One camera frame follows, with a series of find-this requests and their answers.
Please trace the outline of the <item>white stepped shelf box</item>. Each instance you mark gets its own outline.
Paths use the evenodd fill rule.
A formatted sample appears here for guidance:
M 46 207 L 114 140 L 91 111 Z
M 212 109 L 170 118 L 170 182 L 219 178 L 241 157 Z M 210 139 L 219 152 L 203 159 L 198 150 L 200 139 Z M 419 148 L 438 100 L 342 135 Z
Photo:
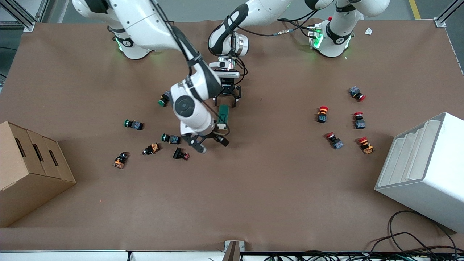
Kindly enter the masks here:
M 464 120 L 443 112 L 395 136 L 374 188 L 464 233 Z

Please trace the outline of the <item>brown table mat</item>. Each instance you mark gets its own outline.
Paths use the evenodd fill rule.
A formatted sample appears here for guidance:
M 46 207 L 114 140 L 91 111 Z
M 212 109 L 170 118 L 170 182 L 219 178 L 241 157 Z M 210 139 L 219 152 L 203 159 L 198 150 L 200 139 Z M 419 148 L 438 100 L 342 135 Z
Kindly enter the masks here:
M 183 142 L 184 161 L 169 144 L 141 153 L 162 133 L 179 134 L 172 108 L 157 104 L 188 73 L 178 51 L 127 59 L 102 24 L 23 34 L 0 123 L 57 140 L 76 185 L 0 229 L 0 249 L 216 250 L 236 239 L 254 251 L 363 251 L 386 236 L 405 208 L 374 190 L 393 137 L 445 111 L 464 119 L 447 31 L 430 20 L 365 20 L 338 58 L 315 53 L 300 33 L 249 39 L 229 145 L 209 139 L 199 154 Z M 364 129 L 355 129 L 358 111 Z M 120 152 L 129 154 L 122 170 L 113 167 Z

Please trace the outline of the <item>white table edge rail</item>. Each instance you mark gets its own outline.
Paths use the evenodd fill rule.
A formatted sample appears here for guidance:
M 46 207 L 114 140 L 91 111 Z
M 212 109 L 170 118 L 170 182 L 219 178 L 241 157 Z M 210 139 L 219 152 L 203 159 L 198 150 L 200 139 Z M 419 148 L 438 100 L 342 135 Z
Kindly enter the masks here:
M 223 256 L 222 252 L 0 251 L 0 261 L 222 261 Z

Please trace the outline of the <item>aluminium frame profile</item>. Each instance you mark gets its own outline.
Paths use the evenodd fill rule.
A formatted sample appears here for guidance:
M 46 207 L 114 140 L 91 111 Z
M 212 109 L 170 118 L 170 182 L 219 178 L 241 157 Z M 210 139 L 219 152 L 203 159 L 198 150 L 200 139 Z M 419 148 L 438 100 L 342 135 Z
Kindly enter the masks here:
M 45 20 L 51 0 L 0 0 L 0 29 L 32 32 L 36 23 Z
M 464 0 L 452 0 L 451 3 L 438 15 L 434 17 L 436 28 L 445 28 L 446 20 L 453 15 L 460 7 L 464 6 Z

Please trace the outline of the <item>green load switch white handle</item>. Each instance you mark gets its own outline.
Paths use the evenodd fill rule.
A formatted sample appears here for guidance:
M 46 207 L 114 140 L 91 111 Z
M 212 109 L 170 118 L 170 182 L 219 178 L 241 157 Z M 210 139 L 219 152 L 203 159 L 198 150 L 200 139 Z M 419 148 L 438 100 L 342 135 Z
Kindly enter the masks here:
M 228 130 L 229 106 L 222 104 L 219 106 L 217 127 L 220 131 Z

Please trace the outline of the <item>brown cardboard slotted box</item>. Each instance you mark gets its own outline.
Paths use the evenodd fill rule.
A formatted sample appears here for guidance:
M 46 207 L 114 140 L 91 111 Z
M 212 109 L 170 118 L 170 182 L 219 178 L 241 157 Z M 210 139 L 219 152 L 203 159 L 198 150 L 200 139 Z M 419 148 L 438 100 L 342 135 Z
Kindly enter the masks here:
M 5 121 L 0 124 L 0 228 L 76 183 L 57 141 Z

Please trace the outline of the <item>orange black selector switch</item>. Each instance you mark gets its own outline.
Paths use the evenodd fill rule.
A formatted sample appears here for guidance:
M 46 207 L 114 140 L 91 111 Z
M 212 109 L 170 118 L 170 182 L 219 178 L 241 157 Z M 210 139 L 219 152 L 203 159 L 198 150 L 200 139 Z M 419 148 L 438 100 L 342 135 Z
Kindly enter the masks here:
M 120 152 L 114 160 L 113 167 L 116 167 L 122 170 L 128 158 L 129 158 L 128 152 Z
M 157 151 L 160 150 L 160 147 L 159 147 L 159 144 L 158 143 L 152 143 L 151 145 L 149 145 L 148 147 L 146 147 L 143 151 L 142 151 L 142 154 L 143 155 L 154 155 Z

